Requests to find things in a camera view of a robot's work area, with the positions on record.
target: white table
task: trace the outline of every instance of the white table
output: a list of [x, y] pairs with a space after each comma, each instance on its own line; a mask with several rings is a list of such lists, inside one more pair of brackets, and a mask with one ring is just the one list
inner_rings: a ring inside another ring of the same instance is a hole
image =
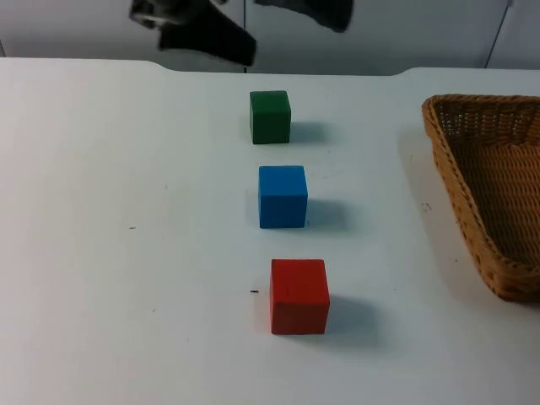
[[[476, 274], [419, 107], [540, 73], [5, 59], [0, 84], [2, 405], [538, 403], [540, 310]], [[288, 90], [291, 144], [251, 144], [258, 89]], [[306, 168], [306, 229], [257, 226], [281, 164]], [[269, 333], [274, 257], [326, 260], [327, 335]]]

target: red cube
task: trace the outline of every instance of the red cube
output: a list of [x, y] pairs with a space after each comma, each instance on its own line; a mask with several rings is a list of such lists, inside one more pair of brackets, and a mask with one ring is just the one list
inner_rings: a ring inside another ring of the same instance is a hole
[[272, 260], [270, 311], [274, 335], [324, 333], [329, 309], [323, 260]]

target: blue cube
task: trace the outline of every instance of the blue cube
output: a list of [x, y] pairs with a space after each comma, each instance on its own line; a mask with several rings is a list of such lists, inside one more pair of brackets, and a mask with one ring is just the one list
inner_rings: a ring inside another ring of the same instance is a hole
[[302, 166], [259, 167], [261, 228], [304, 228], [307, 185]]

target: cube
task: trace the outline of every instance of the cube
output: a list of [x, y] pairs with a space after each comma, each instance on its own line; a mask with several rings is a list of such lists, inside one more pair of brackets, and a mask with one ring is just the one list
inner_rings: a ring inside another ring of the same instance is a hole
[[329, 310], [323, 260], [272, 260], [270, 311], [274, 335], [323, 334]]
[[291, 111], [287, 92], [253, 91], [250, 99], [253, 143], [288, 143]]
[[307, 185], [302, 166], [259, 168], [259, 223], [261, 228], [304, 228]]

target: wicker basket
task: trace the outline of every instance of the wicker basket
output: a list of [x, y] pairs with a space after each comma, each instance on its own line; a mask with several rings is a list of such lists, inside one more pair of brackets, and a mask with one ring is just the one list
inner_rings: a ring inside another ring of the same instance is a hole
[[540, 97], [436, 95], [422, 112], [483, 281], [540, 300]]

